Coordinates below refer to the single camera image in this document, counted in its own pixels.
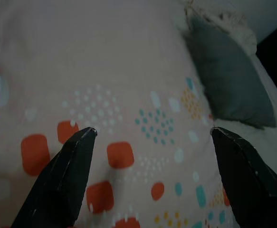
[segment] patterned fabric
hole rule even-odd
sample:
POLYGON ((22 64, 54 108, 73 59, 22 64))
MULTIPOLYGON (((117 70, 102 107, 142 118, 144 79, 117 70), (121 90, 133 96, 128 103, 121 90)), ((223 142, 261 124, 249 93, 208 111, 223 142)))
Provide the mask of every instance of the patterned fabric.
POLYGON ((3 14, 0 227, 87 126, 98 137, 77 228, 232 227, 212 117, 181 38, 157 4, 105 2, 19 3, 12 22, 3 14))

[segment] gray pillow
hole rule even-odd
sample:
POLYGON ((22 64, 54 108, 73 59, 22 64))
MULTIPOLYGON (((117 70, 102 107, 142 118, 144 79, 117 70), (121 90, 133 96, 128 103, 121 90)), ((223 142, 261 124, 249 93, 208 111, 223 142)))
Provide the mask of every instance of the gray pillow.
POLYGON ((214 117, 275 127, 270 99, 241 47, 198 17, 190 23, 186 41, 214 117))

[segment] yellow dot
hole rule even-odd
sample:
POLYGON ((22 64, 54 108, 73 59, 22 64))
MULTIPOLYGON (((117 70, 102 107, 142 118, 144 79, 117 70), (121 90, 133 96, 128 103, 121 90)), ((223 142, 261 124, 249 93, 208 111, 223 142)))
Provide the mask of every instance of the yellow dot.
POLYGON ((163 218, 164 218, 164 219, 168 219, 168 212, 165 212, 165 213, 164 213, 163 218))
POLYGON ((159 220, 160 220, 160 219, 159 219, 159 216, 156 216, 155 219, 154 219, 154 222, 155 222, 155 223, 159 223, 159 220))

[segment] teal shape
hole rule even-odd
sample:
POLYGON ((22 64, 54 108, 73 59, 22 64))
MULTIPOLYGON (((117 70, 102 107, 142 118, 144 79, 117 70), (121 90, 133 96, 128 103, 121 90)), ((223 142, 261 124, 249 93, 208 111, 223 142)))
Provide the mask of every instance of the teal shape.
POLYGON ((202 228, 201 221, 198 221, 197 223, 195 223, 191 228, 202 228))
POLYGON ((225 222, 225 211, 224 210, 220 213, 219 219, 220 219, 220 224, 223 224, 225 222))
POLYGON ((174 188, 175 188, 176 195, 181 196, 182 194, 181 183, 176 183, 174 188))
POLYGON ((208 220, 209 220, 209 221, 213 220, 213 212, 210 212, 210 213, 208 214, 208 220))
POLYGON ((191 78, 186 78, 186 81, 187 81, 187 85, 189 86, 189 88, 191 89, 191 90, 193 90, 193 82, 192 82, 192 80, 191 80, 191 78))
POLYGON ((199 185, 195 189, 196 192, 196 198, 197 201, 199 202, 200 208, 203 208, 206 206, 206 195, 203 186, 199 185))
POLYGON ((140 109, 140 110, 139 110, 139 114, 140 114, 141 116, 144 116, 144 111, 143 111, 142 109, 140 109))

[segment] teal dot cluster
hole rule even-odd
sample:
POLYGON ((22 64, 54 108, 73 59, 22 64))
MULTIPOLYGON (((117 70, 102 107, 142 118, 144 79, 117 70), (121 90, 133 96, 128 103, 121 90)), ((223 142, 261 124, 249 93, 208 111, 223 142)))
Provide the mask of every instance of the teal dot cluster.
POLYGON ((166 145, 175 144, 173 138, 169 137, 174 131, 174 120, 168 118, 166 113, 160 109, 155 112, 146 112, 139 110, 139 117, 135 119, 135 124, 140 126, 147 139, 152 139, 155 144, 166 145))

